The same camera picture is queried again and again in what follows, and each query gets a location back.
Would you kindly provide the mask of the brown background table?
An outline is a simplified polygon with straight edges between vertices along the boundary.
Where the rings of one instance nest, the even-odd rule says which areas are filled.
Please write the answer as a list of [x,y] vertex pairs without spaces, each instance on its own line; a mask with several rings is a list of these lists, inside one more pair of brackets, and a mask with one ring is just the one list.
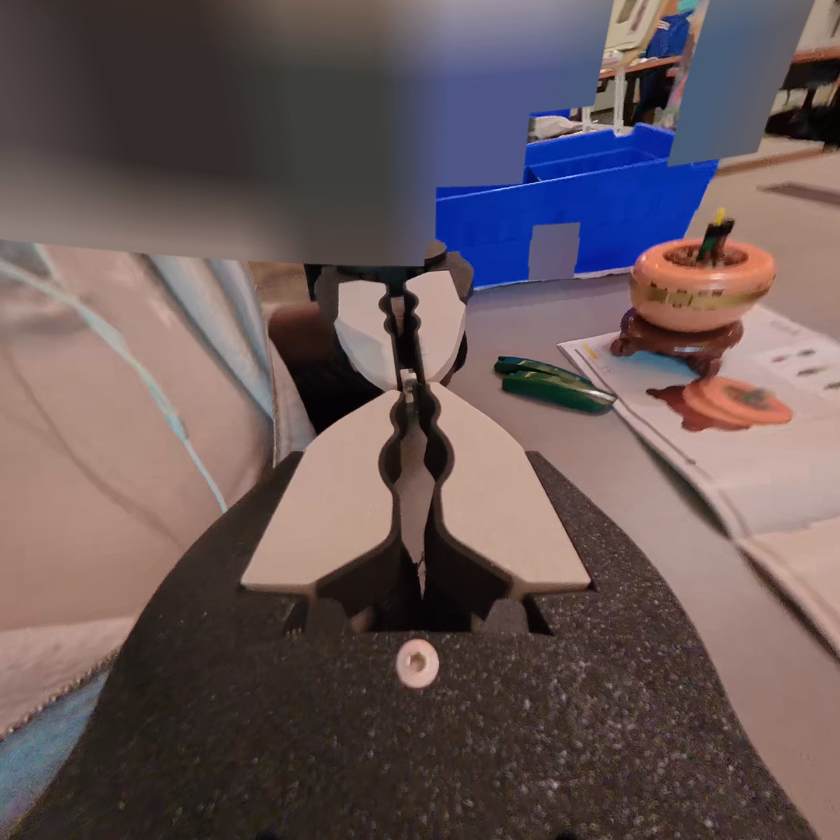
[[[614,80],[613,124],[618,128],[624,126],[627,119],[632,117],[636,102],[636,86],[630,80],[640,72],[655,67],[679,64],[681,57],[664,59],[636,58],[627,66],[610,66],[601,69],[598,91],[606,89],[609,80]],[[805,98],[801,109],[808,110],[813,105],[815,96],[821,88],[830,87],[832,97],[838,90],[839,46],[838,44],[822,45],[813,48],[799,49],[791,59],[782,91],[805,91]]]

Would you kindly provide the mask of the green brick leaf piece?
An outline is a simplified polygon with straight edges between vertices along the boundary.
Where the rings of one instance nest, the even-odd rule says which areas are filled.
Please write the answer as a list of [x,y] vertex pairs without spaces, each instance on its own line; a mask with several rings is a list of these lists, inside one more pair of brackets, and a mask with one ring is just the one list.
[[553,364],[517,356],[499,356],[497,362],[494,364],[493,370],[501,375],[513,375],[518,372],[538,373],[552,377],[568,385],[573,382],[579,382],[592,386],[592,383],[589,380],[579,374],[567,371]]
[[584,414],[611,410],[616,396],[586,379],[538,371],[515,371],[501,379],[504,392]]

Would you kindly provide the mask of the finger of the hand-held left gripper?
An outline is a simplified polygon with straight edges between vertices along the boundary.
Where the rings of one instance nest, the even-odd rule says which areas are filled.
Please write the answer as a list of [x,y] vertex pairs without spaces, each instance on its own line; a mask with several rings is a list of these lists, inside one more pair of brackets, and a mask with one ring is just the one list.
[[338,286],[334,329],[353,368],[379,390],[399,390],[387,286],[352,280]]
[[441,382],[454,369],[466,331],[466,304],[448,270],[406,283],[413,298],[416,342],[425,382]]

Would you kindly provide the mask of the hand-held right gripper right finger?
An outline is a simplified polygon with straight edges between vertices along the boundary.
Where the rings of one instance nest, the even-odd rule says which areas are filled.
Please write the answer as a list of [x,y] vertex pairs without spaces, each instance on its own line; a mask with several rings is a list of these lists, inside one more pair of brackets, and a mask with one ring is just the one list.
[[591,576],[519,442],[439,383],[421,397],[434,478],[427,581],[449,598],[587,590]]

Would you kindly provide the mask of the orange brick pot model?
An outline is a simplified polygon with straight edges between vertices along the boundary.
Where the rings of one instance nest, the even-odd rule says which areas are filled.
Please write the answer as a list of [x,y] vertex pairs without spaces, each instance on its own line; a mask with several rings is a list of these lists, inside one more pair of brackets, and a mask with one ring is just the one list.
[[735,222],[720,207],[702,238],[670,241],[638,257],[613,356],[664,356],[701,380],[719,373],[723,355],[743,336],[743,317],[777,274],[769,252],[731,240]]

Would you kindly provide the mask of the blue plastic bin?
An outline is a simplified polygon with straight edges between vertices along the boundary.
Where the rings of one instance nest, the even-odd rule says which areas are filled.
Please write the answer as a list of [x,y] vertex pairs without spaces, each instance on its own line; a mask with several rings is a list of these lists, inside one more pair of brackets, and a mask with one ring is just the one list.
[[675,135],[639,123],[527,145],[519,183],[440,187],[436,236],[476,287],[598,277],[683,238],[716,160],[670,165]]

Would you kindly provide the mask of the person's left forearm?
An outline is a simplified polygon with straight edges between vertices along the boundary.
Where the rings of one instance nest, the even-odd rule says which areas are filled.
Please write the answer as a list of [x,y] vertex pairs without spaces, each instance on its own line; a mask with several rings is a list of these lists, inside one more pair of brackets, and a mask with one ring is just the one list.
[[269,339],[290,370],[335,360],[333,324],[310,301],[278,307],[267,322]]

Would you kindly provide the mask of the brick building instruction booklet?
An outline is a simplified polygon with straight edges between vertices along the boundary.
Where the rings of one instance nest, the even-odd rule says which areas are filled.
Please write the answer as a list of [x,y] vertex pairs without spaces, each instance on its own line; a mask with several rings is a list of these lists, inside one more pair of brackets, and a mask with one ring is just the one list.
[[663,356],[616,357],[617,332],[558,350],[838,655],[838,342],[763,306],[742,324],[711,385]]

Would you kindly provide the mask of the beige zip jacket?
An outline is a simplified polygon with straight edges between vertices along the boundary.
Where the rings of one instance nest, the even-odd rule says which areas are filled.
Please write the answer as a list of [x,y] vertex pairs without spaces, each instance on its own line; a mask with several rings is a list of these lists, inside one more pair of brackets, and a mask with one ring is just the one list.
[[312,426],[256,266],[2,240],[2,736],[124,642]]

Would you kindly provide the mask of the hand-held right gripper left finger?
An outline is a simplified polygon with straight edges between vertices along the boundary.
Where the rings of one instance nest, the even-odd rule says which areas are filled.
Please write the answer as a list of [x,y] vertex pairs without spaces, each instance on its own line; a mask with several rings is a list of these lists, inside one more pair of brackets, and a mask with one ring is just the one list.
[[307,447],[242,574],[244,588],[310,600],[382,600],[395,588],[402,400],[384,392]]

